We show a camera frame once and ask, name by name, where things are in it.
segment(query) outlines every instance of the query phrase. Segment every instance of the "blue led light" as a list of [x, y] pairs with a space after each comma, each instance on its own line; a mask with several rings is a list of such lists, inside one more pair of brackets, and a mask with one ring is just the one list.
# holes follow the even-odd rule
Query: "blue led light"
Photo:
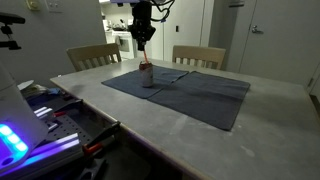
[[7, 147], [10, 148], [13, 153], [17, 150], [17, 153], [28, 150], [28, 146], [21, 141], [19, 136], [4, 124], [0, 124], [0, 139], [5, 142]]
[[25, 151], [28, 149], [27, 145], [23, 142], [20, 142], [19, 144], [16, 145], [16, 148], [19, 150], [19, 151]]
[[7, 138], [12, 144], [17, 144], [20, 141], [20, 138], [15, 134], [12, 134], [12, 135], [8, 136]]
[[5, 135], [5, 136], [8, 136], [8, 135], [10, 135], [12, 133], [12, 131], [8, 126], [0, 124], [0, 133]]

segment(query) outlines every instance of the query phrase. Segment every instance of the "gray mat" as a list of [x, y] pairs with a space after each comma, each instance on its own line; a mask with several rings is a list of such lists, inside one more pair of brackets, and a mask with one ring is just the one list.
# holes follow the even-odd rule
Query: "gray mat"
[[192, 72], [148, 100], [222, 130], [231, 130], [247, 82]]
[[154, 85], [150, 88], [141, 87], [139, 70], [104, 81], [102, 84], [122, 92], [147, 99], [187, 73], [188, 71], [153, 66]]

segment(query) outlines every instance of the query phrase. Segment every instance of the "wooden chair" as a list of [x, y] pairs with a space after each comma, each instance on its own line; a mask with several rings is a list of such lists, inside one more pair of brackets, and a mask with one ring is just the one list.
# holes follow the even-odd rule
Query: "wooden chair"
[[71, 48], [67, 49], [67, 54], [76, 71], [121, 62], [119, 48], [115, 43]]
[[187, 59], [188, 65], [193, 61], [194, 66], [201, 66], [211, 69], [221, 69], [225, 49], [209, 48], [209, 47], [196, 47], [196, 46], [174, 46], [172, 53], [172, 62], [177, 63], [180, 59], [180, 64], [184, 63]]

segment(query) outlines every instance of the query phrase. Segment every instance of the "white table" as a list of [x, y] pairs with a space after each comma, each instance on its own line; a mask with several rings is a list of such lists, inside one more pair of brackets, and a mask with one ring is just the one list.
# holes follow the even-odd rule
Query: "white table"
[[249, 82], [231, 132], [139, 99], [102, 81], [138, 68], [142, 59], [51, 79], [122, 127], [184, 173], [202, 179], [319, 179], [320, 125], [302, 86], [152, 60], [179, 70]]

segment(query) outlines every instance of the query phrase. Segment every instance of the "red wire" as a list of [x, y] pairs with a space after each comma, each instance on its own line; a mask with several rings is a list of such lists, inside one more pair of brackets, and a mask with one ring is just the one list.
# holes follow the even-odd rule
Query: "red wire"
[[146, 50], [143, 51], [144, 54], [144, 60], [146, 61], [146, 64], [149, 64], [148, 58], [147, 58], [147, 53]]

